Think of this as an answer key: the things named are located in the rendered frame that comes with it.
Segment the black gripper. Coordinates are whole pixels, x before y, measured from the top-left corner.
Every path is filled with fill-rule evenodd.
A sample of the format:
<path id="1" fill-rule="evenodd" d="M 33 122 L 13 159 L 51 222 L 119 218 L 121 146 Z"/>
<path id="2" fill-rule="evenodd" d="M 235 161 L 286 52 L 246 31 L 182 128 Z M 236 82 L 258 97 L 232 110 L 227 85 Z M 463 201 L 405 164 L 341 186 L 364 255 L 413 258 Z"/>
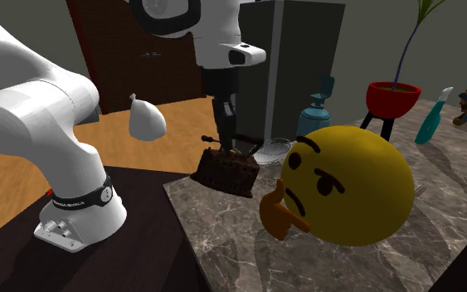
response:
<path id="1" fill-rule="evenodd" d="M 216 123 L 220 150 L 229 154 L 233 148 L 232 137 L 236 134 L 236 113 L 230 101 L 231 96 L 238 92 L 239 69 L 201 68 L 202 93 L 213 96 L 212 107 Z"/>

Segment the black stick-shaped utensil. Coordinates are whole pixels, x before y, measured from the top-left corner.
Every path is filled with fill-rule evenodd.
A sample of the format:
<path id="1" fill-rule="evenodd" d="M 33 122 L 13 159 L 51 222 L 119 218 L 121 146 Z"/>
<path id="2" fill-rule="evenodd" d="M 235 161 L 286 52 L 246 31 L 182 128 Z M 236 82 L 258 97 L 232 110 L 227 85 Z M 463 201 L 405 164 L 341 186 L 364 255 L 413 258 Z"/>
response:
<path id="1" fill-rule="evenodd" d="M 242 142 L 246 142 L 246 143 L 254 145 L 254 147 L 248 152 L 248 156 L 251 156 L 254 153 L 256 153 L 264 144 L 263 139 L 253 138 L 245 134 L 233 134 L 232 138 L 234 140 L 240 140 Z M 212 142 L 220 143 L 219 140 L 215 140 L 213 137 L 206 136 L 206 135 L 203 135 L 201 137 L 201 140 L 203 142 L 209 142 L 209 143 L 212 143 Z"/>

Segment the dark chocolate cake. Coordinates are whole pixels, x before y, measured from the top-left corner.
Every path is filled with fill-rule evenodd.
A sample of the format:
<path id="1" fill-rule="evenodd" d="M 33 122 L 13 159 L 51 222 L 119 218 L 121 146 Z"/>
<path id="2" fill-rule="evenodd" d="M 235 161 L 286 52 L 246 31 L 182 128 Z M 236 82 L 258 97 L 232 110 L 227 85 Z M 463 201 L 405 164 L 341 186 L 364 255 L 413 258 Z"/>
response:
<path id="1" fill-rule="evenodd" d="M 260 166 L 252 156 L 207 148 L 190 178 L 216 191 L 253 198 L 251 189 L 259 171 Z"/>

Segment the clear glass bowl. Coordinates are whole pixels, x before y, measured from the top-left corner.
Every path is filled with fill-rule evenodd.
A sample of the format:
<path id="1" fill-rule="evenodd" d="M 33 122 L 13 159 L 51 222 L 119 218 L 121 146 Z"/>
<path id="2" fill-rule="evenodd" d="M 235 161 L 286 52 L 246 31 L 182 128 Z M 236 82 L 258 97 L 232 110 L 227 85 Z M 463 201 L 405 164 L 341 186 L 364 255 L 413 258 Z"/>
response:
<path id="1" fill-rule="evenodd" d="M 254 154 L 253 158 L 260 164 L 270 164 L 284 159 L 292 147 L 292 143 L 285 138 L 272 138 L 264 142 Z"/>

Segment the white garlic bulb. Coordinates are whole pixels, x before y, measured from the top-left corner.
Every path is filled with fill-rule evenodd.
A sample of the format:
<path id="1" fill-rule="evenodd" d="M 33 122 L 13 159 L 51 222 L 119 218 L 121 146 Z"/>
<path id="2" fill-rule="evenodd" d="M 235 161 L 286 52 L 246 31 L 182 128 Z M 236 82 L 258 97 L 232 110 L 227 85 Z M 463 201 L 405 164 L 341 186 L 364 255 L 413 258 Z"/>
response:
<path id="1" fill-rule="evenodd" d="M 135 93 L 132 100 L 129 117 L 129 134 L 141 141 L 154 141 L 167 133 L 167 125 L 161 111 L 145 100 L 139 100 Z"/>

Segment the teal spray bottle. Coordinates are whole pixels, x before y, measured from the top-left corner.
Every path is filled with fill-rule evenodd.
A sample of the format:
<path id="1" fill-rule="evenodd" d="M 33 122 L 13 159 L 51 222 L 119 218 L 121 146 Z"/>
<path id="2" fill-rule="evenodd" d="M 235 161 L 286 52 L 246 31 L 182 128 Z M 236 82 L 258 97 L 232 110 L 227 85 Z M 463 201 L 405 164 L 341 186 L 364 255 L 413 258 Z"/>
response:
<path id="1" fill-rule="evenodd" d="M 319 77 L 319 92 L 311 95 L 314 101 L 310 104 L 310 107 L 300 112 L 296 133 L 298 136 L 305 136 L 330 125 L 331 115 L 325 109 L 324 102 L 333 93 L 335 79 L 330 75 L 320 75 Z"/>

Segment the brown wooden door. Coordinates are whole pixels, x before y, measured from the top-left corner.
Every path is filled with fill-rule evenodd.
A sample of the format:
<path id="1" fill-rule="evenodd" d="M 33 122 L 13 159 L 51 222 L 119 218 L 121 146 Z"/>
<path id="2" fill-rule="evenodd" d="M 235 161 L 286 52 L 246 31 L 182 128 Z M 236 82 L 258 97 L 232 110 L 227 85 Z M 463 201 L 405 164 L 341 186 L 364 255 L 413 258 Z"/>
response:
<path id="1" fill-rule="evenodd" d="M 190 34 L 146 32 L 124 0 L 66 0 L 103 114 L 129 110 L 131 94 L 154 105 L 203 96 Z"/>

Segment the dark grey refrigerator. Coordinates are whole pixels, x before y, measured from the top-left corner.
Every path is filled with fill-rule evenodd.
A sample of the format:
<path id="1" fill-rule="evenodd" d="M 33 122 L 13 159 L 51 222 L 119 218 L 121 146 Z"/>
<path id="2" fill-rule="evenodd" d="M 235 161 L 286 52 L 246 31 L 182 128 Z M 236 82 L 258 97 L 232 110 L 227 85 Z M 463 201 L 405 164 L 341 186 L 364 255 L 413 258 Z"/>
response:
<path id="1" fill-rule="evenodd" d="M 342 3 L 304 0 L 241 4 L 242 40 L 264 49 L 266 59 L 240 69 L 238 132 L 295 138 L 301 110 L 331 73 L 344 11 Z"/>

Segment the dark robot stand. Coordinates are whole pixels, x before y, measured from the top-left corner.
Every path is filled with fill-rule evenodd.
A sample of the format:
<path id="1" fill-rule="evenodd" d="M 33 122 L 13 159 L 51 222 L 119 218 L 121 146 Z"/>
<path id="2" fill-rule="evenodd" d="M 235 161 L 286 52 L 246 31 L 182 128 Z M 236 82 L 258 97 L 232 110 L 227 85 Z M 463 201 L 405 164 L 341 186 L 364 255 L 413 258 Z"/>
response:
<path id="1" fill-rule="evenodd" d="M 106 169 L 127 209 L 104 241 L 70 253 L 33 231 L 46 195 L 0 228 L 0 292 L 212 292 L 164 191 L 181 178 L 133 168 Z"/>

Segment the red potted plant on stand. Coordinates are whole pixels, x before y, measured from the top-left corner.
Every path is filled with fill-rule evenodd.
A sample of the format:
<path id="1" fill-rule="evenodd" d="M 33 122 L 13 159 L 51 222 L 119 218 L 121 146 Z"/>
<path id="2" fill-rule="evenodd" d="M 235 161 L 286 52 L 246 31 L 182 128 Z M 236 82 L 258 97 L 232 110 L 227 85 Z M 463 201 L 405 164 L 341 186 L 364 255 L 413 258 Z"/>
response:
<path id="1" fill-rule="evenodd" d="M 421 89 L 399 82 L 401 67 L 413 36 L 425 18 L 446 0 L 416 0 L 418 12 L 416 25 L 401 54 L 393 81 L 375 81 L 368 85 L 366 93 L 367 115 L 360 128 L 366 129 L 373 119 L 383 121 L 380 136 L 388 141 L 396 119 L 408 113 L 420 98 Z"/>

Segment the teal utility knife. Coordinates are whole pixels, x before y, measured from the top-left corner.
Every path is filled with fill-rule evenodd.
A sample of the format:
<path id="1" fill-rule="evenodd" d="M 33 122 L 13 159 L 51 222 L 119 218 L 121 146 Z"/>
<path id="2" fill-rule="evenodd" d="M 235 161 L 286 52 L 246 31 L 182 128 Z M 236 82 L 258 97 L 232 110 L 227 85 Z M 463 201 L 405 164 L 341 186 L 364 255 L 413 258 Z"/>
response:
<path id="1" fill-rule="evenodd" d="M 430 113 L 425 117 L 421 127 L 419 128 L 415 138 L 416 144 L 425 144 L 431 140 L 440 123 L 440 112 L 452 90 L 453 87 L 450 86 L 444 88 L 440 92 L 438 100 L 435 102 Z"/>

